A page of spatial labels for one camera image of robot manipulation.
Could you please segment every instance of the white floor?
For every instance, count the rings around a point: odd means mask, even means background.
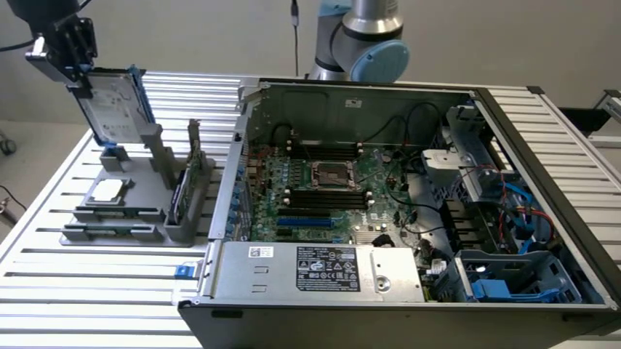
[[[83,137],[87,125],[0,121],[0,129],[18,143],[15,154],[0,154],[0,184],[28,206]],[[6,197],[0,189],[0,200]],[[10,209],[22,216],[19,205],[11,202]],[[10,231],[11,228],[0,224],[0,241]]]

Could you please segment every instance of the motherboard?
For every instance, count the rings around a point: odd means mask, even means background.
[[[392,148],[253,149],[250,239],[372,244],[389,234],[400,240],[413,217],[405,159]]]

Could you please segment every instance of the blue latch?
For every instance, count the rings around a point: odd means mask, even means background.
[[[177,280],[194,280],[194,269],[190,265],[178,265],[175,269]]]
[[[557,298],[559,289],[549,289],[543,293],[512,294],[505,280],[477,280],[473,283],[475,298],[481,302],[527,302],[551,303]]]

